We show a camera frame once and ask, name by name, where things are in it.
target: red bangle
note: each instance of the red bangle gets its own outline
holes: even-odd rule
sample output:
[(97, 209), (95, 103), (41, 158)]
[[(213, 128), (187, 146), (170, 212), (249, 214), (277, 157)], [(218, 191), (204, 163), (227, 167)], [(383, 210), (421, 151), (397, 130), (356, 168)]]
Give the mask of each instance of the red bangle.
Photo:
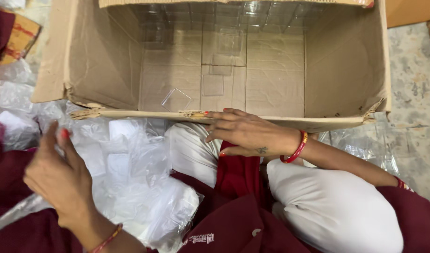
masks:
[(107, 238), (104, 242), (102, 242), (99, 246), (94, 248), (93, 250), (90, 250), (88, 253), (98, 253), (100, 252), (107, 244), (109, 244), (121, 231), (123, 230), (123, 224), (120, 223), (116, 227), (115, 232), (109, 238)]
[(282, 161), (284, 164), (289, 164), (292, 161), (296, 160), (296, 158), (298, 158), (298, 156), (301, 154), (302, 150), (304, 149), (305, 144), (307, 143), (307, 139), (308, 139), (307, 132), (304, 130), (300, 130), (300, 131), (301, 131), (301, 135), (302, 135), (302, 141), (301, 141), (301, 144), (299, 145), (298, 149), (296, 150), (296, 152), (286, 160), (285, 160), (285, 155), (280, 156), (280, 161)]

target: om tattoo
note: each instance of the om tattoo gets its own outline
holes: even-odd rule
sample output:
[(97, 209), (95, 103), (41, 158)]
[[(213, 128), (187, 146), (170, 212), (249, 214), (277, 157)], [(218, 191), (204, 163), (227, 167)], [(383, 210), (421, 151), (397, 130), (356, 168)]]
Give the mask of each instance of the om tattoo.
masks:
[(261, 148), (256, 149), (256, 151), (257, 151), (258, 153), (266, 153), (266, 152), (267, 152), (267, 150), (268, 150), (268, 148), (267, 148), (267, 147), (261, 147)]

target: woman's left hand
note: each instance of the woman's left hand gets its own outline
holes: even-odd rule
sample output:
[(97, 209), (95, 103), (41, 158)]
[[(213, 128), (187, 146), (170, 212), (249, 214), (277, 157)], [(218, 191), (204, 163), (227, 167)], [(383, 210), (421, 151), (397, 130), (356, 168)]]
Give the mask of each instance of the woman's left hand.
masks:
[(206, 127), (210, 132), (206, 142), (219, 139), (238, 145), (221, 150), (220, 156), (291, 155), (301, 142), (299, 130), (275, 125), (238, 109), (207, 112), (206, 116), (215, 119), (212, 125)]
[[(83, 159), (77, 154), (69, 132), (54, 122), (40, 140), (32, 162), (27, 166), (24, 182), (41, 195), (57, 211), (59, 225), (69, 227), (96, 211), (92, 196), (92, 177)], [(65, 153), (62, 158), (55, 150)]]

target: fingernail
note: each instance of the fingernail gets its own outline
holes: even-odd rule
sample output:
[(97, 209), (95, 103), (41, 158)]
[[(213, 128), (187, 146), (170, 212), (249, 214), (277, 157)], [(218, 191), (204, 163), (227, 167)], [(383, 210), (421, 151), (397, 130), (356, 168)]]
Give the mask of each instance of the fingernail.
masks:
[(60, 130), (60, 136), (62, 136), (63, 139), (69, 139), (70, 138), (70, 132), (67, 129)]

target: wrist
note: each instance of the wrist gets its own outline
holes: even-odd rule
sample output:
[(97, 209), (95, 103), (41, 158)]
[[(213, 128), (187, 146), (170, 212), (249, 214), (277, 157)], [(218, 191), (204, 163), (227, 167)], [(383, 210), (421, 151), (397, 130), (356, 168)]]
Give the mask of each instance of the wrist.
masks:
[(71, 231), (90, 226), (92, 221), (101, 215), (96, 207), (90, 204), (82, 204), (73, 213), (65, 214), (57, 211), (57, 214), (59, 215), (59, 226)]
[(288, 134), (285, 136), (285, 148), (283, 155), (292, 155), (298, 149), (303, 136), (301, 132), (297, 129), (290, 129)]

